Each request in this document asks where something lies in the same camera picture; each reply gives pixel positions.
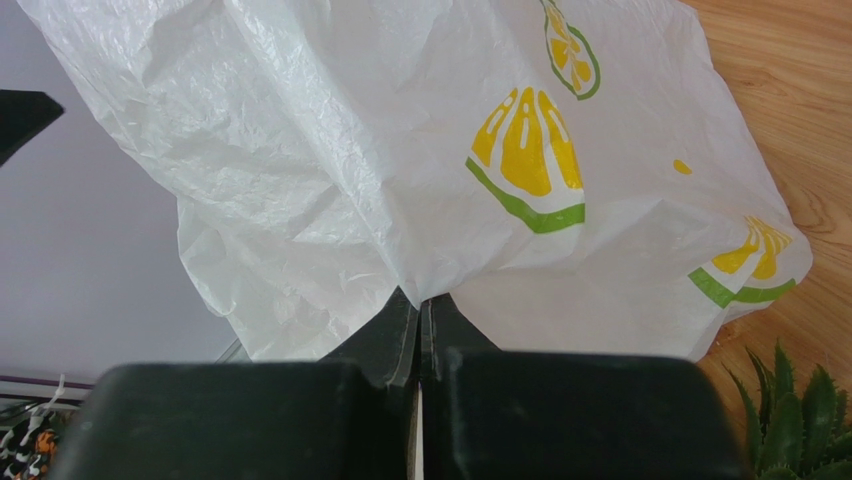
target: green rind graphic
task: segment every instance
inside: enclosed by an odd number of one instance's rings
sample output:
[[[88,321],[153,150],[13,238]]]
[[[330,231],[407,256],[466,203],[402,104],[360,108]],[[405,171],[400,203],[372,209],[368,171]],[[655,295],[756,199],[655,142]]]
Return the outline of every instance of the green rind graphic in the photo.
[[[544,43],[545,43],[545,46],[547,47],[547,56],[550,58],[550,68],[553,69],[553,73],[556,74],[556,77],[559,78],[559,81],[562,82],[562,84],[565,85],[568,88],[568,90],[571,93],[574,94],[575,97],[577,97],[577,100],[586,100],[588,98],[591,98],[592,95],[597,93],[598,88],[600,88],[600,86],[601,86],[601,67],[600,67],[600,65],[598,65],[598,59],[595,57],[595,52],[592,51],[591,45],[589,45],[589,42],[586,40],[586,37],[584,37],[583,34],[580,33],[579,30],[572,27],[568,23],[565,23],[565,26],[568,27],[568,31],[571,32],[572,35],[577,37],[577,39],[579,39],[580,42],[583,43],[583,46],[586,47],[586,51],[589,53],[589,60],[592,61],[592,67],[595,69],[595,84],[592,85],[592,88],[590,88],[588,92],[586,92],[582,95],[577,95],[577,92],[574,90],[574,86],[571,85],[571,82],[565,80],[565,77],[562,76],[562,72],[560,72],[559,69],[556,68],[556,62],[553,61],[553,53],[551,53],[551,51],[550,51],[550,42],[547,41],[547,27],[550,25],[550,17],[547,15],[547,6],[544,5],[545,1],[550,1],[550,0],[541,0],[542,6],[545,7],[545,11],[544,11]],[[559,7],[557,7],[555,3],[553,3],[552,1],[550,3],[553,4],[553,6],[557,10],[559,10]]]
[[[468,170],[473,176],[491,192],[510,214],[520,218],[530,230],[538,234],[553,233],[564,230],[572,225],[583,223],[586,220],[586,204],[573,205],[558,212],[538,213],[533,210],[527,202],[518,197],[509,195],[500,190],[497,185],[485,175],[485,172],[473,161],[472,158],[465,162]]]
[[[788,290],[796,286],[796,281],[790,279],[786,283],[773,288],[743,287],[736,294],[710,276],[703,268],[698,268],[689,274],[692,283],[701,290],[707,298],[716,305],[725,308],[732,301],[740,303],[764,303],[777,300]]]

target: black plastic object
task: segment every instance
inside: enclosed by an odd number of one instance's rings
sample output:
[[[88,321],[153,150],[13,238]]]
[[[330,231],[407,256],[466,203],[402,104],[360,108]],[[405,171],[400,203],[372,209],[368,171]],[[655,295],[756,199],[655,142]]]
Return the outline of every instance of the black plastic object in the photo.
[[[432,478],[750,478],[713,387],[691,363],[459,351],[445,359],[431,445],[441,475]]]
[[[417,335],[419,312],[397,289],[385,307],[320,363],[357,362],[382,393],[381,409],[391,422],[388,457],[403,458],[413,474],[417,431]]]
[[[63,112],[44,92],[0,90],[0,166]]]
[[[112,371],[51,479],[412,478],[418,382],[426,480],[750,478],[694,365],[502,352],[397,291],[317,363]]]
[[[427,300],[420,311],[420,388],[423,395],[423,472],[427,479],[446,477],[441,458],[442,419],[446,420],[443,363],[451,349],[499,352],[482,332],[459,312],[450,295]]]
[[[405,478],[379,396],[345,362],[120,368],[98,382],[50,478]]]

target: white plastic bag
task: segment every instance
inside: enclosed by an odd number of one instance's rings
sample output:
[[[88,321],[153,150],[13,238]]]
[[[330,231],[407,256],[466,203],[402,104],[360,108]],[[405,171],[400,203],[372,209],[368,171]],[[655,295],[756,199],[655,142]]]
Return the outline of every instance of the white plastic bag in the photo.
[[[399,284],[504,348],[698,358],[811,264],[670,0],[19,0],[255,359]]]

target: green spiky leaf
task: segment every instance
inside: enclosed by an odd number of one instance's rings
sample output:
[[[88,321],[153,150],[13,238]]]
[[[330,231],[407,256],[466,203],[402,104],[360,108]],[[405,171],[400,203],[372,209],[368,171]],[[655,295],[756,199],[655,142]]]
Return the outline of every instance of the green spiky leaf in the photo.
[[[852,478],[852,462],[836,462],[821,467],[808,480],[849,480]]]
[[[844,432],[844,422],[846,421],[846,404],[849,402],[849,394],[846,390],[837,392],[837,413],[834,415],[834,434],[842,435]]]
[[[771,378],[772,373],[754,352],[748,349],[746,351],[748,352],[748,358],[751,359],[751,364],[754,365],[754,370],[757,372],[757,380],[760,382],[760,432],[766,435],[766,428],[769,426],[769,415],[772,414],[772,407],[775,405],[772,399],[775,379]]]
[[[793,393],[782,395],[775,405],[760,458],[757,472],[777,465],[788,465],[793,471],[799,469],[802,458],[802,403]]]
[[[763,434],[760,432],[760,419],[757,416],[757,409],[754,407],[751,397],[743,386],[743,382],[734,375],[734,372],[728,370],[728,374],[737,384],[737,390],[740,391],[740,397],[743,399],[743,405],[746,410],[746,451],[748,453],[748,461],[753,466],[757,463],[760,455],[760,443],[763,440]]]
[[[837,415],[837,392],[828,372],[817,365],[802,397],[802,420],[804,421],[804,453],[802,471],[810,472],[822,459],[825,447],[834,430]]]
[[[793,365],[790,358],[781,348],[781,342],[775,344],[775,402],[776,405],[781,397],[793,393]]]
[[[835,438],[825,449],[823,460],[834,462],[837,460],[852,460],[852,432],[847,432]]]
[[[787,467],[778,467],[767,470],[759,480],[799,480],[799,476]]]

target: lemon print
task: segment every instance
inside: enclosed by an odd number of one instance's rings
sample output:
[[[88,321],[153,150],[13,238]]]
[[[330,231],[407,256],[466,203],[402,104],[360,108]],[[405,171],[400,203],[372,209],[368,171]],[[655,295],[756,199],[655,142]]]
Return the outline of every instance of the lemon print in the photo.
[[[745,220],[748,236],[741,247],[717,256],[710,265],[689,275],[693,283],[722,308],[734,300],[742,303],[772,301],[796,285],[792,279],[783,283],[776,281],[780,285],[771,288],[743,287],[737,293],[725,286],[725,281],[737,275],[756,255],[759,255],[756,264],[750,263],[754,268],[751,279],[771,283],[778,273],[778,256],[793,242],[793,237],[757,217],[746,217]]]
[[[562,114],[542,90],[512,90],[479,129],[466,166],[535,233],[585,220],[574,145]]]
[[[692,169],[689,168],[689,165],[683,162],[683,160],[675,160],[674,167],[677,173],[682,173],[684,175],[692,175]]]
[[[544,32],[553,72],[578,100],[590,98],[600,86],[600,66],[589,42],[568,25],[553,0],[541,0],[547,19]]]

